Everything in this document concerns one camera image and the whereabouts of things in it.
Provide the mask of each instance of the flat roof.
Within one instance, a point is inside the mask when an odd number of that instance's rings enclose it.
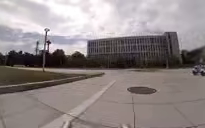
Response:
[[[106,41],[113,39],[132,39],[132,38],[156,38],[156,37],[164,37],[164,35],[146,35],[146,36],[123,36],[123,37],[109,37],[109,38],[100,38],[100,39],[92,39],[88,41]]]

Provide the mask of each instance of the overcast sky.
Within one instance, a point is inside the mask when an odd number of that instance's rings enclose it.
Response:
[[[177,31],[181,49],[205,44],[205,0],[0,0],[0,51],[86,53],[88,39]]]

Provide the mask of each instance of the asphalt road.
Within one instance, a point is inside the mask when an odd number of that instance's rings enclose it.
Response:
[[[121,124],[137,128],[205,128],[205,77],[192,76],[189,69],[103,72],[106,73],[103,77],[0,95],[0,128],[43,127],[81,105],[113,80],[116,83],[74,120],[74,128],[119,127]],[[150,87],[157,92],[132,94],[127,91],[129,87]]]

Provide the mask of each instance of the multi-story building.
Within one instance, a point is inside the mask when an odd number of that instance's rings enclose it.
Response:
[[[176,32],[163,35],[116,37],[89,40],[89,58],[103,59],[108,65],[125,60],[130,65],[167,65],[173,58],[180,60]]]

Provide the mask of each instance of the median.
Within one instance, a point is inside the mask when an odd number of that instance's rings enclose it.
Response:
[[[92,77],[98,77],[103,74],[104,73],[52,73],[0,66],[0,94],[50,87]]]

